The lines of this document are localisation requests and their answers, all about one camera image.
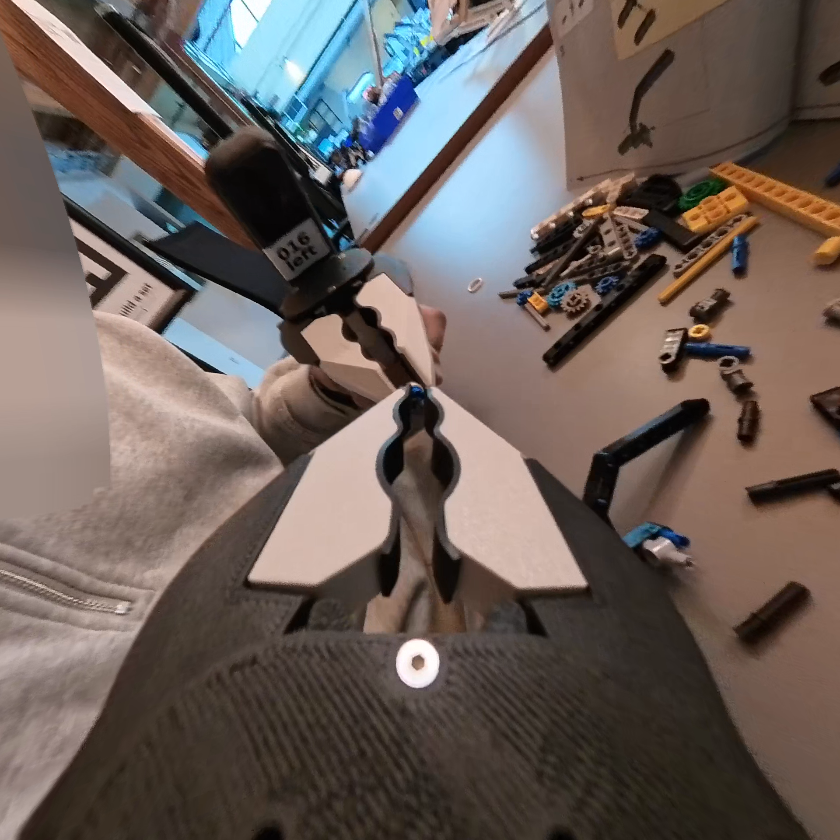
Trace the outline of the long yellow lego beam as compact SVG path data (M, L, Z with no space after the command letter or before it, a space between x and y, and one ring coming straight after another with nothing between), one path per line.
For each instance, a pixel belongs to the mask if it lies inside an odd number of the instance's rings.
M753 203L824 237L839 236L839 205L824 197L732 162L719 163L708 171L737 187Z

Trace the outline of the pile of lego pieces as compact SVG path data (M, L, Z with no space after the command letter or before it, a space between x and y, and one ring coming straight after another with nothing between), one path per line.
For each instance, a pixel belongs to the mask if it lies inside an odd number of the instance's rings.
M671 175L630 173L596 183L531 230L532 262L499 299L528 310L543 330L551 311L575 319L589 307L586 298L568 302L577 289L603 297L604 279L628 273L660 240L683 255L700 242L679 220L682 196Z

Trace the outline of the lego instruction booklet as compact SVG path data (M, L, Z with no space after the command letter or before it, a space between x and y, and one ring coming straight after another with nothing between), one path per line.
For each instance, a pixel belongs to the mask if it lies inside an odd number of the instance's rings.
M570 188L739 160L838 118L838 1L545 6Z

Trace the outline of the person's left hand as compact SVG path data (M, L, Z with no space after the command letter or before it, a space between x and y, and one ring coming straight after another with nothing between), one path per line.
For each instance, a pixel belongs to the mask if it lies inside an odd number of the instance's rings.
M422 303L418 304L418 310L423 319L430 354L434 363L435 384L441 385L443 382L443 371L440 355L445 343L447 319L441 310Z

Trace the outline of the dark flat panel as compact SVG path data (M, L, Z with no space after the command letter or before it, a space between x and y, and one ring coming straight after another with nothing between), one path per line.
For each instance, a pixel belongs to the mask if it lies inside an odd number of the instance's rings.
M144 245L157 256L279 316L288 285L261 252L193 223Z

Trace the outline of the plywood stand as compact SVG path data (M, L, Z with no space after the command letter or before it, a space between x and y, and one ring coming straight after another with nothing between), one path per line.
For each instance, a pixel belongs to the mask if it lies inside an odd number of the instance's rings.
M519 10L522 1L426 1L435 44L470 35Z

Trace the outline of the grey lego beam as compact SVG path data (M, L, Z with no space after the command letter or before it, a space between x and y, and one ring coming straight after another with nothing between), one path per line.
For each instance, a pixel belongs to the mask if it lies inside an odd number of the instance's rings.
M721 242L725 237L730 235L734 229L742 222L752 219L753 216L749 213L743 213L728 220L725 224L717 227L709 232L692 250L688 251L675 263L672 269L674 278L679 278L684 275L687 270L695 265L697 261L709 252L713 246Z

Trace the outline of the black framed poster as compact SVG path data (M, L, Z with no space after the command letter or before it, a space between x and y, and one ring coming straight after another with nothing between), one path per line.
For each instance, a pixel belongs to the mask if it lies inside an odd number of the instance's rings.
M163 333L200 287L141 243L63 198L93 310Z

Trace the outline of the long black lego beam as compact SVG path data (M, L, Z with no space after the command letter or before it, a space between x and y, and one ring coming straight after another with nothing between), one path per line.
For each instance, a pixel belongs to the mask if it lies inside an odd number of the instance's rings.
M643 259L549 346L542 355L542 361L551 370L560 367L569 355L605 326L639 291L657 279L667 266L665 255L652 254Z

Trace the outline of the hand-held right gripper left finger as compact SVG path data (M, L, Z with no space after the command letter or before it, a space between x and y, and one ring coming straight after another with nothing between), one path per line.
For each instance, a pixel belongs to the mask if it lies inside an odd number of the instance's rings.
M392 593L401 555L392 484L414 395L412 387L394 392L312 450L249 585L310 596Z

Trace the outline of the yellow lego axle rod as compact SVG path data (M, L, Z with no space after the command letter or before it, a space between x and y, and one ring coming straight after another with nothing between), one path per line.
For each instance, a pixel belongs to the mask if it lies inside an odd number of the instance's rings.
M738 236L746 235L760 224L760 219L756 216L748 216L736 225L732 231L716 240L715 244L711 246L708 251L693 262L682 274L676 277L666 289L664 289L657 297L657 302L660 306L669 305L683 290L687 289L693 282L695 282L700 275L706 272L713 266L725 252L728 251L734 239Z

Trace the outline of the person's left forearm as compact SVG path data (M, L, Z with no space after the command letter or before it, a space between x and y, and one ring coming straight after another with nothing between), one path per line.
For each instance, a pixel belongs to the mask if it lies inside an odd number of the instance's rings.
M351 424L372 402L319 367L286 358L253 392L253 425L284 466Z

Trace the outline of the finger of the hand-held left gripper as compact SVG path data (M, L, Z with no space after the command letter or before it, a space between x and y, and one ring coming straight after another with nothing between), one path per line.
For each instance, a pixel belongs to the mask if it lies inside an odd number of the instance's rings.
M330 314L312 321L301 331L318 360L318 367L330 380L355 396L378 403L391 394L406 394L406 383L395 384L385 372L374 350L366 350L357 339L343 334L344 321Z
M406 265L393 257L374 257L354 294L359 317L356 341L394 387L432 386L438 368L424 316L413 294Z

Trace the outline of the black angled lego beam assembly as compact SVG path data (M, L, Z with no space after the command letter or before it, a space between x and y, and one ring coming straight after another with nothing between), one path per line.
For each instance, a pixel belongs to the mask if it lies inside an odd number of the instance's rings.
M596 451L584 482L583 503L607 525L621 469L667 439L682 433L707 417L710 404L705 398L678 403L645 425ZM660 569L687 570L693 559L687 552L690 541L672 529L643 525L631 531L625 545L649 564Z

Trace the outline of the wooden counter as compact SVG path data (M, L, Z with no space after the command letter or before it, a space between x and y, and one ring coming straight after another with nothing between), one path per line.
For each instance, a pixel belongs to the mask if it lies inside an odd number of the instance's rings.
M17 72L238 245L255 249L207 182L202 159L58 18L37 2L1 2Z

